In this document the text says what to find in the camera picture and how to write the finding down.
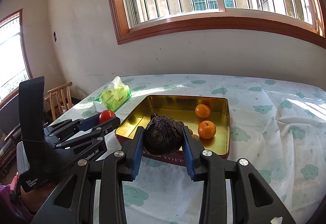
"red tomato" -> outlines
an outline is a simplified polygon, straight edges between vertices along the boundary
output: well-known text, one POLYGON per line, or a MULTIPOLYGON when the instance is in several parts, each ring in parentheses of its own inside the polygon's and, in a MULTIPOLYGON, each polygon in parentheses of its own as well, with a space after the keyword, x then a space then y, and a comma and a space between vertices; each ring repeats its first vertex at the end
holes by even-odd
POLYGON ((105 121, 108 121, 109 119, 116 117, 115 113, 111 110, 104 110, 103 112, 101 112, 98 121, 99 123, 103 123, 105 121))

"hand-held gripper device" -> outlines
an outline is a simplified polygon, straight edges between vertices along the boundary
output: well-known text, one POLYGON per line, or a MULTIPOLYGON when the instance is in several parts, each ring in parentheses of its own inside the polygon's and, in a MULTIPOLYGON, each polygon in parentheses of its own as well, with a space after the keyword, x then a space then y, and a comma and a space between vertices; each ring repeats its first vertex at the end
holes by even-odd
POLYGON ((17 145, 17 170, 25 192, 48 181, 59 183, 80 159, 89 162, 98 159, 107 151, 105 135, 120 125, 118 117, 99 124, 97 114, 87 119, 68 119, 43 129, 43 93, 44 77, 19 85, 22 141, 17 145), (89 133, 67 140, 89 129, 89 133))
MULTIPOLYGON (((204 181, 199 224, 226 224, 225 179, 230 179, 234 224, 295 224, 295 221, 263 177, 246 159, 221 159, 205 150, 183 127, 182 146, 188 175, 204 181)), ((96 180, 101 180, 99 223, 127 224, 122 181, 138 175, 143 151, 144 128, 104 160, 80 159, 58 184, 31 224, 93 224, 96 180)))

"wooden window frame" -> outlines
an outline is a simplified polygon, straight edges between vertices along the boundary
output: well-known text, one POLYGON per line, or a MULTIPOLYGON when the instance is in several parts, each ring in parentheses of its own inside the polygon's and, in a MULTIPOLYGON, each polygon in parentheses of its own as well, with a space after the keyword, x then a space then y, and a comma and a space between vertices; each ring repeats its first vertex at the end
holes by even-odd
MULTIPOLYGON (((3 24, 7 21, 9 21, 10 19, 12 19, 13 17, 17 16, 19 14, 19 26, 20 26, 20 36, 21 36, 21 44, 22 44, 22 55, 23 55, 23 59, 25 62, 25 67, 26 67, 26 71, 28 74, 28 77, 30 79, 33 78, 32 76, 32 72, 31 69, 29 67, 29 63, 27 60, 27 55, 26 55, 26 49, 25 49, 25 43, 24 43, 24 35, 23 35, 23 28, 22 28, 22 9, 13 12, 12 14, 6 16, 5 18, 3 18, 2 20, 0 20, 0 24, 3 24)), ((14 89, 13 91, 11 91, 2 101, 0 101, 0 110, 9 102, 11 101, 14 97, 16 97, 18 95, 18 90, 19 87, 17 87, 16 89, 14 89)))
MULTIPOLYGON (((123 0, 109 0, 113 26, 118 45, 148 37, 175 32, 208 29, 242 29, 277 33, 301 39, 326 49, 326 39, 317 32, 298 26, 302 21, 291 17, 257 10, 235 10, 205 14, 179 15, 160 21, 145 22, 129 28, 123 0)), ((325 17, 323 2, 320 2, 322 15, 325 17)))

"white wall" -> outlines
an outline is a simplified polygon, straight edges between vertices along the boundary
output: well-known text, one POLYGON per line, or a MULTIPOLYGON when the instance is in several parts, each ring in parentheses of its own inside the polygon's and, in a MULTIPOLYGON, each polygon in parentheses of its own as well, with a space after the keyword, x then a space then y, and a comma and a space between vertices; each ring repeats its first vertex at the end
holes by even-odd
POLYGON ((0 19, 21 8, 27 60, 34 78, 45 76, 47 94, 48 90, 65 83, 51 39, 48 0, 3 0, 0 19))
POLYGON ((74 92, 91 93, 116 75, 207 73, 255 76, 326 90, 326 50, 288 36, 205 30, 117 45, 108 0, 49 0, 54 44, 74 92))

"tablecloth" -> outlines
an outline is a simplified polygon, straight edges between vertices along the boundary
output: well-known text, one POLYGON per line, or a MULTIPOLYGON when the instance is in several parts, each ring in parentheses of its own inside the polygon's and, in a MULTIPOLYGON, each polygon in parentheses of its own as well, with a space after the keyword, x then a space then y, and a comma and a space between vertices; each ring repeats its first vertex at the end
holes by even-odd
MULTIPOLYGON (((161 74, 121 79, 132 92, 132 97, 116 111, 121 121, 149 94, 227 98, 231 125, 229 159, 247 158, 298 224, 305 223, 318 207, 326 192, 326 93, 322 89, 287 81, 222 75, 161 74)), ((92 100, 108 85, 56 122, 96 114, 92 100)), ((121 148, 113 132, 106 136, 106 143, 108 151, 101 158, 121 148)), ((99 182, 94 223, 98 222, 99 182)), ((123 184, 127 222, 196 224, 202 192, 203 183, 192 182, 185 167, 143 157, 136 180, 123 184)), ((227 185, 231 223, 229 194, 227 185)))

